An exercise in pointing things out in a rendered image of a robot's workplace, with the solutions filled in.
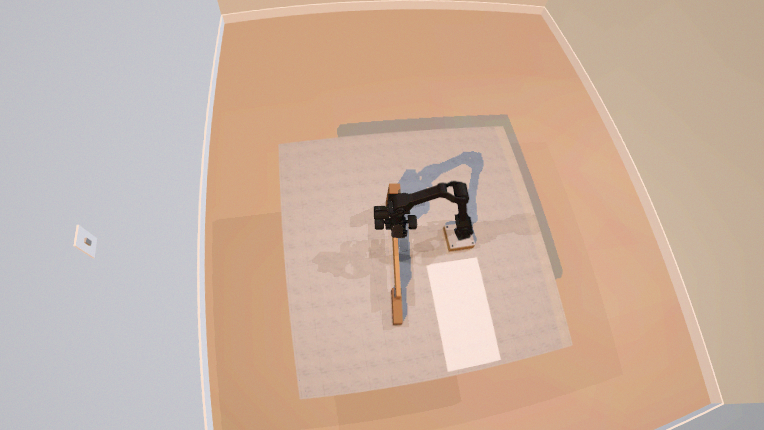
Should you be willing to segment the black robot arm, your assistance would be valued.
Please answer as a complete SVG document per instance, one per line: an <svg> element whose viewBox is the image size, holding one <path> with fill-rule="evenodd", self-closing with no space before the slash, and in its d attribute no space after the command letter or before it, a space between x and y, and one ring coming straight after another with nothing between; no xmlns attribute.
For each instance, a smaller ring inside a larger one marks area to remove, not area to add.
<svg viewBox="0 0 764 430"><path fill-rule="evenodd" d="M447 192L447 187L449 186L453 186L454 195ZM396 194L387 200L387 206L374 206L374 220L389 219L389 217L392 217L395 221L401 221L405 214L410 214L410 210L415 205L439 197L446 198L452 203L457 203L459 214L455 215L457 228L454 229L454 231L459 241L469 239L474 233L471 218L467 215L466 211L466 203L468 203L469 200L468 190L466 184L462 182L440 182L433 187L415 193ZM391 236L393 238L407 237L407 230L405 230L404 227L404 223L391 223Z"/></svg>

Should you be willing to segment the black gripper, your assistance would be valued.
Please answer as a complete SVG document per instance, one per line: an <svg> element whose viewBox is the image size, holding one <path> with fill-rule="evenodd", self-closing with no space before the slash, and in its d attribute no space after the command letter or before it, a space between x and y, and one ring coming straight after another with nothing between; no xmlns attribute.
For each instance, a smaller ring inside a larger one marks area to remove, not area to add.
<svg viewBox="0 0 764 430"><path fill-rule="evenodd" d="M384 219L375 220L375 229L376 230L382 230L382 229L384 229L384 224L385 224L386 230L391 230L392 231L391 223L396 223L396 224L404 223L405 224L405 227L404 227L405 229L406 229L406 224L409 225L408 229L416 229L417 228L417 217L416 217L416 215L408 215L408 220L406 220L406 217L404 217L401 221L395 221L395 220L392 219L392 217L390 217L389 219L385 219L385 220Z"/></svg>

